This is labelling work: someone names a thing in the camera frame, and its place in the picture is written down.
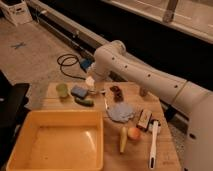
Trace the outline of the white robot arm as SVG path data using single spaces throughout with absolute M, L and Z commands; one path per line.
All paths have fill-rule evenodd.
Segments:
M 126 56 L 122 41 L 98 47 L 89 73 L 97 82 L 113 71 L 189 117 L 183 171 L 213 171 L 213 91 Z

